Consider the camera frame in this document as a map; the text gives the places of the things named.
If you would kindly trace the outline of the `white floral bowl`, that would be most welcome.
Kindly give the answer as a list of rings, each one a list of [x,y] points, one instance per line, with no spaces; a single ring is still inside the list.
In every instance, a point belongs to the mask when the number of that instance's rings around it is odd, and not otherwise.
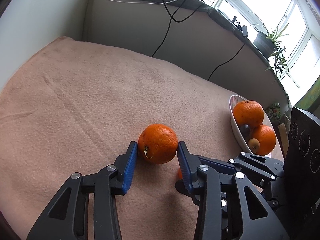
[[[236,138],[236,141],[239,143],[241,149],[244,151],[244,152],[247,152],[247,153],[252,153],[251,150],[249,149],[248,147],[248,141],[251,139],[251,135],[252,135],[252,132],[253,132],[253,129],[251,129],[251,133],[248,137],[244,138],[240,131],[239,131],[239,126],[236,124],[235,122],[235,119],[234,119],[234,116],[233,116],[233,108],[236,106],[237,103],[241,102],[241,101],[245,101],[246,99],[244,99],[243,97],[240,97],[238,95],[233,95],[229,98],[229,110],[230,110],[230,113],[231,113],[231,127],[232,127],[232,131],[233,131],[233,134]],[[268,125],[266,122],[268,121],[268,118],[266,116],[266,114],[264,113],[264,120],[263,120],[263,123],[260,124],[260,125],[267,125],[267,126],[270,126]]]

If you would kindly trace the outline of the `small tangerine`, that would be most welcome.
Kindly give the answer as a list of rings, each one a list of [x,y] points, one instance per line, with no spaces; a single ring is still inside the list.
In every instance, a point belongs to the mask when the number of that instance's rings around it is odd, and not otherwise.
[[[181,169],[180,169],[180,168],[178,169],[177,177],[178,177],[178,179],[179,179],[179,180],[183,179],[182,171],[181,171]]]

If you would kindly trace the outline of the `black adapter on sill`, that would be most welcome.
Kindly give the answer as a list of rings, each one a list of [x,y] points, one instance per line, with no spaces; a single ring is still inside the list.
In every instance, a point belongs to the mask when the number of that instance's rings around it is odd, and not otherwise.
[[[243,37],[248,38],[248,30],[246,25],[241,26],[236,16],[233,17],[232,23],[242,32]]]

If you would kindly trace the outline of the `cardboard box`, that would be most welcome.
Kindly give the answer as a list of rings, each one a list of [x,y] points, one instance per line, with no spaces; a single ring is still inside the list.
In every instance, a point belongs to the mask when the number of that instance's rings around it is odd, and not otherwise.
[[[286,158],[287,151],[289,148],[289,140],[287,137],[286,126],[284,123],[278,125],[278,131],[280,136],[280,144],[283,152],[283,157]]]

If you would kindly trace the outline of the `potted spider plant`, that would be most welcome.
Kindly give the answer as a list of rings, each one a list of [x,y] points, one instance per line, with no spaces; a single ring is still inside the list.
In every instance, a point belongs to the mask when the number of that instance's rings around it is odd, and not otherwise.
[[[265,33],[258,31],[253,45],[261,52],[265,59],[268,60],[269,57],[274,58],[273,65],[267,69],[272,69],[278,78],[289,72],[287,58],[284,55],[286,47],[281,45],[282,41],[280,40],[281,37],[288,36],[288,34],[284,33],[288,25],[287,23],[281,30],[276,27],[275,30],[269,31],[264,22],[262,24],[254,24],[254,26],[263,27]]]

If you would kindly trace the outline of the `dark plum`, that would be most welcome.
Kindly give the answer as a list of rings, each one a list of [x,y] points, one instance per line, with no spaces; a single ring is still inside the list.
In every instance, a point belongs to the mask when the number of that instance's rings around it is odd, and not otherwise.
[[[247,124],[239,126],[239,131],[244,138],[248,137],[251,133],[251,129]]]

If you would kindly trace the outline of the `smooth orange in bowl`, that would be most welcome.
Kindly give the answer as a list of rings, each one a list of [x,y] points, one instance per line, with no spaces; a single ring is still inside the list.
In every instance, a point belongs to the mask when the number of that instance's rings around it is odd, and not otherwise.
[[[276,146],[277,138],[272,127],[260,125],[253,129],[251,138],[257,139],[260,143],[257,155],[267,155],[273,151]]]

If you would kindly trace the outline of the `green snack box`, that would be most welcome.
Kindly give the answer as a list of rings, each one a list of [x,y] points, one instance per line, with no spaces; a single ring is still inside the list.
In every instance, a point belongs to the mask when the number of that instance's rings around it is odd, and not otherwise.
[[[266,114],[270,120],[280,120],[281,112],[280,112],[280,104],[274,103],[266,109]]]

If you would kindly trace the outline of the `rough orange in bowl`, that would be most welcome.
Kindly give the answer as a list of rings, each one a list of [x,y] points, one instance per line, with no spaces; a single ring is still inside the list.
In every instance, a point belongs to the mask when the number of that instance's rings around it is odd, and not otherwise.
[[[253,129],[262,124],[264,120],[264,110],[256,101],[241,101],[236,104],[232,112],[238,126],[248,125]]]

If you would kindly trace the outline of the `large rough orange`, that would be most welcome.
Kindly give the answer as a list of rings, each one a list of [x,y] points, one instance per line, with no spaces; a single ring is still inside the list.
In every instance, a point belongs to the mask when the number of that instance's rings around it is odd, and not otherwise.
[[[138,139],[138,152],[142,159],[151,164],[165,164],[176,155],[177,135],[163,124],[151,124]]]

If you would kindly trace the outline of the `brown kiwi fruit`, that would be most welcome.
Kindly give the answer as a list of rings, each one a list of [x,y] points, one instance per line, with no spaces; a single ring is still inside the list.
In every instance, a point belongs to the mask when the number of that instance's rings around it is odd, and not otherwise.
[[[260,149],[260,142],[258,139],[252,138],[248,141],[248,147],[252,153],[257,153]]]

